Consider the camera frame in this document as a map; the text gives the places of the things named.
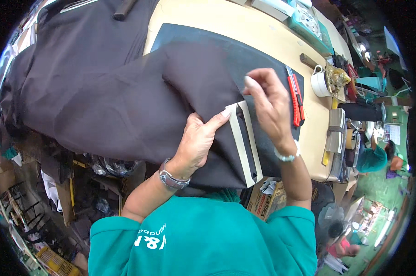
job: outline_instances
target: beige table surface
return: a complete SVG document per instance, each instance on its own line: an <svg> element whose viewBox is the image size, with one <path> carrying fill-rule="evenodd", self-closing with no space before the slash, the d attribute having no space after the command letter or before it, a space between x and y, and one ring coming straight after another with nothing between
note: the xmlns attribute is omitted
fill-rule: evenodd
<svg viewBox="0 0 416 276"><path fill-rule="evenodd" d="M233 38L272 56L301 74L304 77L303 107L306 117L299 137L302 157L312 179L327 179L332 162L324 166L321 160L326 144L331 97L319 98L314 94L310 84L313 70L299 59L300 54L305 53L316 63L325 66L324 57L280 21L250 6L240 6L226 0L160 0L150 19L144 54L150 52L163 23L191 26ZM326 27L331 29L329 23L326 23Z"/></svg>

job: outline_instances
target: bracelet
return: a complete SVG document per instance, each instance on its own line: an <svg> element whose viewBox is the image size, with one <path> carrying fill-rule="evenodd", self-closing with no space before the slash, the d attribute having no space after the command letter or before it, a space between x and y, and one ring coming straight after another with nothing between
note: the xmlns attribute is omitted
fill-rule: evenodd
<svg viewBox="0 0 416 276"><path fill-rule="evenodd" d="M280 161L282 161L282 162L293 162L296 157L300 156L299 142L297 140L294 140L294 142L295 142L295 145L297 147L297 153L295 154L295 156L294 155L290 155L290 156L281 155L277 151L276 147L274 147L274 153Z"/></svg>

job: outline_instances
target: green floor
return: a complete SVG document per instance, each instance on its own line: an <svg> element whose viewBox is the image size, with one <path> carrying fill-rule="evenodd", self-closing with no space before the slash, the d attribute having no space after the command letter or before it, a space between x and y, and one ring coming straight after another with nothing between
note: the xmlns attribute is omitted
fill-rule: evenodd
<svg viewBox="0 0 416 276"><path fill-rule="evenodd" d="M389 209L397 208L397 210L400 210L404 196L399 193L399 187L406 187L407 180L402 178L386 179L385 175L386 168L375 173L369 173L368 176L360 176L354 195L356 197L364 195L366 198L382 203ZM367 206L370 206L370 204L371 203L369 201L365 202L365 205ZM376 250L374 250L374 243L386 222L387 214L388 211L383 209L378 216L372 231L367 237L369 240L369 246L362 246L360 253L355 257L342 258L343 262L350 266L349 271L346 272L345 275L356 276L362 273L367 264L372 260L377 251L381 248L381 246L377 246ZM340 274L325 265L317 273L317 275L337 276Z"/></svg>

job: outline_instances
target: right hand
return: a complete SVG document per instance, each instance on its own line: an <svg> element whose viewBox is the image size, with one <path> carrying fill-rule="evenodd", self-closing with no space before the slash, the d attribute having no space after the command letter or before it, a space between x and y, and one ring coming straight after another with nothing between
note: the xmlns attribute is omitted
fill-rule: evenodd
<svg viewBox="0 0 416 276"><path fill-rule="evenodd" d="M260 127L277 150L291 148L291 97L272 68L254 69L245 76L244 95L252 95Z"/></svg>

